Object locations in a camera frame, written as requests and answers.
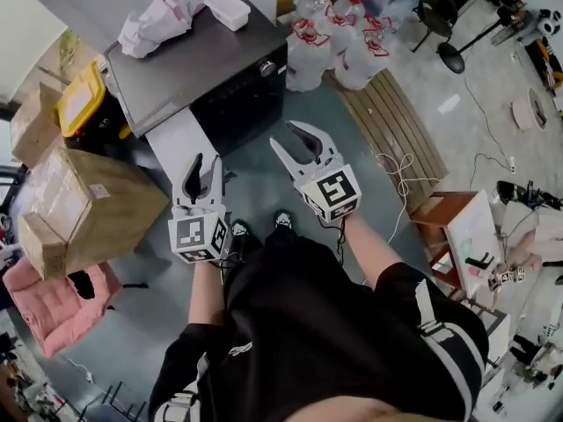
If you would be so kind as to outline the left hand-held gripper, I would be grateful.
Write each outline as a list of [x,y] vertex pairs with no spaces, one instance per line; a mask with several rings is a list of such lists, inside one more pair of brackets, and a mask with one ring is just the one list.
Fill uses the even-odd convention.
[[[227,224],[218,212],[223,204],[223,163],[216,156],[201,176],[203,154],[198,153],[187,171],[173,182],[174,206],[168,221],[172,253],[187,264],[217,261],[223,255]],[[193,205],[197,207],[180,207]]]

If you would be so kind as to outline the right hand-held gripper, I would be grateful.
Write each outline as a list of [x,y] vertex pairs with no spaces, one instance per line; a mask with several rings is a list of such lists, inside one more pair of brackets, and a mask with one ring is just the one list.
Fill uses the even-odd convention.
[[312,154],[311,160],[299,163],[273,137],[269,142],[303,201],[324,222],[335,222],[353,213],[360,206],[362,192],[351,165],[343,164],[332,137],[302,121],[289,120],[287,126]]

